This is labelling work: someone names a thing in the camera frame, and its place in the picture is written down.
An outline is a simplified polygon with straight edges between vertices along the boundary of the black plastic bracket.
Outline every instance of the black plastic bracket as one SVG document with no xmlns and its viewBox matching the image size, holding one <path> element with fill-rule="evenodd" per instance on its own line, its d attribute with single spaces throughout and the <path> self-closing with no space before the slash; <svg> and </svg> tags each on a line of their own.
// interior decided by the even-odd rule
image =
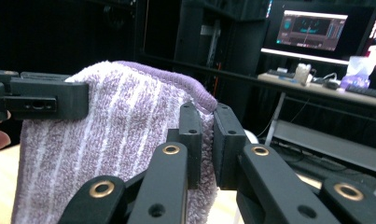
<svg viewBox="0 0 376 224">
<path fill-rule="evenodd" d="M 243 126 L 232 109 L 227 105 L 218 104 L 214 113 L 213 165 L 216 184 L 221 189 L 237 189 L 237 156 L 247 141 Z"/>
<path fill-rule="evenodd" d="M 88 84 L 64 82 L 66 75 L 15 75 L 0 72 L 0 120 L 7 118 L 7 110 L 15 119 L 83 119 L 88 115 Z"/>
<path fill-rule="evenodd" d="M 86 182 L 64 209 L 59 224 L 120 223 L 127 209 L 124 182 L 100 175 Z"/>
<path fill-rule="evenodd" d="M 159 145 L 128 223 L 185 223 L 188 194 L 188 150 L 180 143 Z"/>
<path fill-rule="evenodd" d="M 239 162 L 257 196 L 253 202 L 265 211 L 264 223 L 340 223 L 271 147 L 247 145 Z"/>
<path fill-rule="evenodd" d="M 180 106 L 179 129 L 170 129 L 167 142 L 179 142 L 188 149 L 188 188 L 196 189 L 202 171 L 202 122 L 192 102 Z"/>
<path fill-rule="evenodd" d="M 326 179 L 319 199 L 341 223 L 376 223 L 376 196 L 352 180 Z"/>
</svg>

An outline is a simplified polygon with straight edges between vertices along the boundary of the table surface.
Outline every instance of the table surface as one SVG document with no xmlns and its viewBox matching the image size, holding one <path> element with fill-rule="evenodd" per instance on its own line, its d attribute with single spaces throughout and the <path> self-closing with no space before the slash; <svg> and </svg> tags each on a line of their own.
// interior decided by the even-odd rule
<svg viewBox="0 0 376 224">
<path fill-rule="evenodd" d="M 270 87 L 273 89 L 280 88 L 278 91 L 297 93 L 299 95 L 307 94 L 308 97 L 314 96 L 317 99 L 332 100 L 344 104 L 363 105 L 376 110 L 376 98 L 352 93 L 341 88 L 331 90 L 316 83 L 308 83 L 307 86 L 302 86 L 291 78 L 279 78 L 268 74 L 259 75 L 258 80 L 272 85 Z"/>
<path fill-rule="evenodd" d="M 10 223 L 17 185 L 19 156 L 20 146 L 0 150 L 0 224 Z"/>
</svg>

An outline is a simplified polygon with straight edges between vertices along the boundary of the desk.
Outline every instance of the desk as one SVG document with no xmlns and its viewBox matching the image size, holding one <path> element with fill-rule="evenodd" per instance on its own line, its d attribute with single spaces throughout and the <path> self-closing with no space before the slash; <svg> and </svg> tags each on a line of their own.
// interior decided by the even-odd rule
<svg viewBox="0 0 376 224">
<path fill-rule="evenodd" d="M 20 146 L 0 150 L 0 224 L 10 223 L 17 185 L 19 156 Z"/>
<path fill-rule="evenodd" d="M 326 97 L 327 100 L 341 102 L 353 105 L 363 105 L 371 110 L 376 110 L 376 98 L 359 95 L 343 90 L 330 90 L 323 88 L 321 85 L 310 83 L 308 86 L 302 86 L 299 83 L 281 79 L 277 76 L 262 74 L 258 80 L 280 87 L 281 96 L 278 106 L 275 109 L 269 133 L 266 137 L 265 145 L 269 146 L 272 138 L 286 140 L 299 146 L 303 146 L 322 154 L 348 161 L 352 164 L 370 169 L 376 172 L 376 148 L 363 146 L 345 139 L 338 138 L 326 133 L 320 133 L 284 120 L 279 119 L 286 92 L 307 92 L 307 97 L 315 96 L 316 98 Z"/>
</svg>

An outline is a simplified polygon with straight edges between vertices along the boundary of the purple towel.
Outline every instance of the purple towel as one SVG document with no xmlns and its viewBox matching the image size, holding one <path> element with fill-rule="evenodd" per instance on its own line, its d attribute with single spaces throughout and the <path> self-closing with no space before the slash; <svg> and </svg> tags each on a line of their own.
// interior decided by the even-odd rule
<svg viewBox="0 0 376 224">
<path fill-rule="evenodd" d="M 103 62 L 67 81 L 90 85 L 82 120 L 25 120 L 12 223 L 56 223 L 79 188 L 98 175 L 124 181 L 143 172 L 179 106 L 202 118 L 202 183 L 188 191 L 188 223 L 205 223 L 216 196 L 211 163 L 214 99 L 191 77 L 128 62 Z"/>
</svg>

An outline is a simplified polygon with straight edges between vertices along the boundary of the screw hole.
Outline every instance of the screw hole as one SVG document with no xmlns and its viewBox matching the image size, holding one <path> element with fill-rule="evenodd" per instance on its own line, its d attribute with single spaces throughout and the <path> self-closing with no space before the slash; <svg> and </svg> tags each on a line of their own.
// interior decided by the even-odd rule
<svg viewBox="0 0 376 224">
<path fill-rule="evenodd" d="M 42 110 L 45 108 L 45 104 L 42 101 L 33 101 L 33 109 Z"/>
<path fill-rule="evenodd" d="M 354 191 L 352 189 L 344 188 L 344 187 L 341 188 L 341 191 L 344 192 L 345 194 L 348 194 L 348 195 L 353 196 L 353 197 L 358 195 L 356 191 Z"/>
<path fill-rule="evenodd" d="M 175 147 L 167 147 L 167 148 L 165 148 L 165 150 L 167 151 L 167 152 L 175 152 L 176 151 L 176 148 Z"/>
<path fill-rule="evenodd" d="M 148 212 L 152 217 L 161 217 L 165 213 L 165 208 L 162 204 L 155 203 L 150 206 Z"/>
<path fill-rule="evenodd" d="M 307 217 L 307 218 L 316 218 L 316 213 L 315 211 L 306 205 L 300 205 L 298 207 L 299 212 L 301 213 L 302 216 Z"/>
<path fill-rule="evenodd" d="M 103 185 L 97 186 L 97 188 L 95 188 L 95 191 L 98 193 L 102 193 L 102 192 L 105 192 L 107 189 L 109 189 L 109 186 L 103 184 Z"/>
</svg>

